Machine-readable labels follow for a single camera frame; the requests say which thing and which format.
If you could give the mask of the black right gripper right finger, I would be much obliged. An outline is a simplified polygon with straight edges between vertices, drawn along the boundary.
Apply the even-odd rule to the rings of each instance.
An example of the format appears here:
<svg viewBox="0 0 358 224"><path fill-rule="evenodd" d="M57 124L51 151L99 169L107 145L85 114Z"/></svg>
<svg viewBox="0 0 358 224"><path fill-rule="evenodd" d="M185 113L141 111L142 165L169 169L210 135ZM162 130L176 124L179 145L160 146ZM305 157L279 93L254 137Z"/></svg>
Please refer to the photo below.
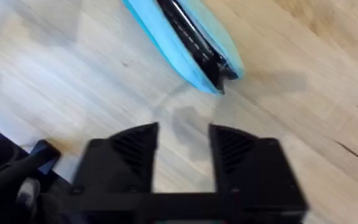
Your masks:
<svg viewBox="0 0 358 224"><path fill-rule="evenodd" d="M216 190L244 210L305 215L308 202L280 141L210 124Z"/></svg>

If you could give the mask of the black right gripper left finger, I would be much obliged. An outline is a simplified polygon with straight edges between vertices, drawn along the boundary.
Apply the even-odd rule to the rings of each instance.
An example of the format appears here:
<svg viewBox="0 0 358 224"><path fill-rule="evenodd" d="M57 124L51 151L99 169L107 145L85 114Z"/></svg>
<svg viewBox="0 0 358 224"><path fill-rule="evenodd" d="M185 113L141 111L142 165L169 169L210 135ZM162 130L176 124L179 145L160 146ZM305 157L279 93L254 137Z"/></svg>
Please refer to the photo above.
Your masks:
<svg viewBox="0 0 358 224"><path fill-rule="evenodd" d="M150 193L158 131L158 123L150 123L90 140L76 171L72 194Z"/></svg>

